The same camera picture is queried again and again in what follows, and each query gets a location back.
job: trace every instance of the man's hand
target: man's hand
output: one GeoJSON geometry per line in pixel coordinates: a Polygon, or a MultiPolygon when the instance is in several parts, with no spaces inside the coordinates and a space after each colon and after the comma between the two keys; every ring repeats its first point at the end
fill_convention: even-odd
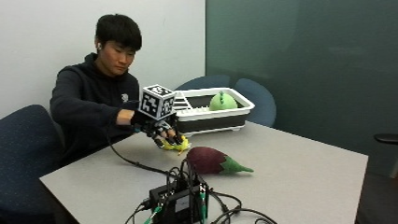
{"type": "Polygon", "coordinates": [[[150,137],[159,148],[163,147],[163,143],[161,139],[163,139],[171,146],[179,145],[182,143],[181,136],[177,132],[177,115],[175,113],[161,120],[150,119],[145,114],[139,111],[135,111],[134,117],[138,116],[137,124],[139,125],[141,131],[150,137]]]}

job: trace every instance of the hoodie logo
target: hoodie logo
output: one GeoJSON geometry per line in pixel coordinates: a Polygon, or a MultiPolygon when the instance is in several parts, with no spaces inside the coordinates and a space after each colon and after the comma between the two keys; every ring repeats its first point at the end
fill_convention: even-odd
{"type": "Polygon", "coordinates": [[[127,101],[127,95],[126,95],[126,93],[122,94],[122,101],[123,101],[123,103],[127,101]]]}

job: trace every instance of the black hoodie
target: black hoodie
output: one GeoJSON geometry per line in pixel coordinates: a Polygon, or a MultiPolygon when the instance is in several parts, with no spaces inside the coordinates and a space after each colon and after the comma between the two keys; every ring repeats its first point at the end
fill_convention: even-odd
{"type": "Polygon", "coordinates": [[[115,125],[115,117],[121,108],[135,108],[138,80],[127,72],[106,76],[94,64],[95,58],[90,53],[83,63],[65,67],[51,90],[50,115],[65,136],[62,164],[106,147],[106,134],[114,143],[133,133],[130,126],[115,125]]]}

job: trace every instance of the man's hair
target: man's hair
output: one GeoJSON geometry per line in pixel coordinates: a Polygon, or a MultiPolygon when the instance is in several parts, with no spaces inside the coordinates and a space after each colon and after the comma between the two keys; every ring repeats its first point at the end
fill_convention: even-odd
{"type": "Polygon", "coordinates": [[[123,47],[139,50],[142,45],[141,31],[137,23],[125,15],[103,15],[97,22],[95,37],[102,45],[109,40],[123,47]]]}

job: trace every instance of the electronic device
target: electronic device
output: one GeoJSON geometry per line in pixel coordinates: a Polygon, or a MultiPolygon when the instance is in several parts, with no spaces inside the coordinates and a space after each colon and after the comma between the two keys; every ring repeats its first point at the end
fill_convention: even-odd
{"type": "Polygon", "coordinates": [[[207,218],[209,187],[201,180],[178,180],[149,190],[151,221],[157,224],[203,223],[207,218]]]}

